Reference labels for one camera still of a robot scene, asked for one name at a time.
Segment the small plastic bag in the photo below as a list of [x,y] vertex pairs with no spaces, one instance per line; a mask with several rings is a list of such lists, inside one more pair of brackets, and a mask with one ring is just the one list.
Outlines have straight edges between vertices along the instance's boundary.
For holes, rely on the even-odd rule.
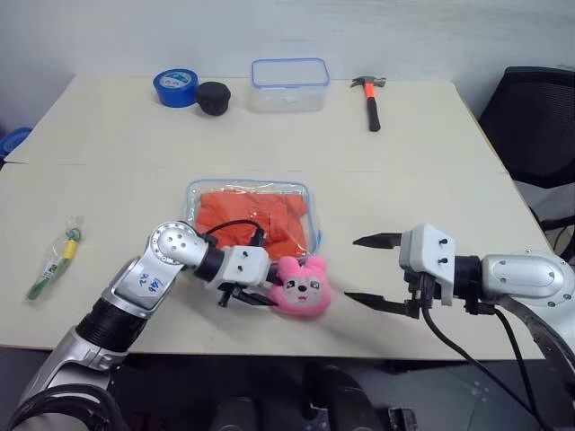
[[69,216],[66,220],[66,231],[61,234],[46,252],[44,265],[32,285],[26,299],[33,301],[48,287],[53,285],[64,274],[70,262],[75,256],[75,252],[80,240],[82,240],[83,215]]
[[[196,180],[187,189],[184,220],[199,233],[252,220],[265,231],[264,248],[272,261],[305,259],[319,247],[312,195],[305,184],[265,180]],[[248,245],[254,226],[234,224],[213,232],[217,247]]]

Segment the chair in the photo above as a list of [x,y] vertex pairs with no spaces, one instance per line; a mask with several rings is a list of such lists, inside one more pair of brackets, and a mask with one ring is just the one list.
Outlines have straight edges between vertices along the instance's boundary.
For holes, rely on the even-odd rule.
[[[479,119],[511,178],[520,181],[520,189],[568,190],[572,202],[555,201],[568,214],[553,219],[538,215],[531,205],[544,231],[575,224],[574,93],[575,72],[508,67]],[[574,238],[561,255],[566,261],[575,256]]]

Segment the orange cloth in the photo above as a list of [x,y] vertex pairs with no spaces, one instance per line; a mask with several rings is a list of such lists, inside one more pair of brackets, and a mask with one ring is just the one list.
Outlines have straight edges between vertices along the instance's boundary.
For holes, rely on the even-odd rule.
[[[194,227],[204,233],[225,222],[251,219],[266,232],[264,247],[270,259],[277,260],[283,256],[306,255],[307,244],[301,223],[301,217],[306,214],[307,206],[300,195],[214,191],[201,195]],[[248,245],[254,231],[255,227],[250,224],[235,224],[213,235],[221,248]]]

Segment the table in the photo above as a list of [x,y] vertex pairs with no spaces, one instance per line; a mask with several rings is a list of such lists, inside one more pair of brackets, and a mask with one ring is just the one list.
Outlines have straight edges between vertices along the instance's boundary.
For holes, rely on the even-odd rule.
[[[317,321],[238,302],[225,310],[217,306],[216,292],[183,276],[134,351],[458,359],[423,321],[371,311],[342,294],[407,297],[398,251],[352,241],[429,222],[454,236],[462,255],[548,250],[451,84],[389,83],[378,96],[383,128],[373,134],[361,93],[347,83],[334,83],[323,111],[257,115],[239,96],[247,81],[225,82],[237,96],[218,119],[197,107],[157,105],[149,79],[78,77],[71,83],[0,171],[0,344],[54,347],[122,264],[143,250],[152,229],[181,217],[185,188],[198,178],[307,184],[323,231],[333,304]],[[310,157],[293,154],[304,151]],[[45,297],[25,303],[45,248],[68,215],[85,216],[77,257]],[[433,316],[472,355],[513,357],[493,317],[466,315],[461,302],[438,304]],[[524,356],[541,357],[523,324],[510,320]],[[473,336],[485,333],[489,337]]]

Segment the pink bunny plush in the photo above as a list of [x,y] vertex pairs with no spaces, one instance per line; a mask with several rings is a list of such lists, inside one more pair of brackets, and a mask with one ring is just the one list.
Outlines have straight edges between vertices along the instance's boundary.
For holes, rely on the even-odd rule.
[[332,290],[325,278],[325,260],[311,256],[303,267],[296,258],[284,257],[278,262],[278,277],[282,286],[274,285],[270,298],[276,309],[295,316],[317,316],[332,301]]

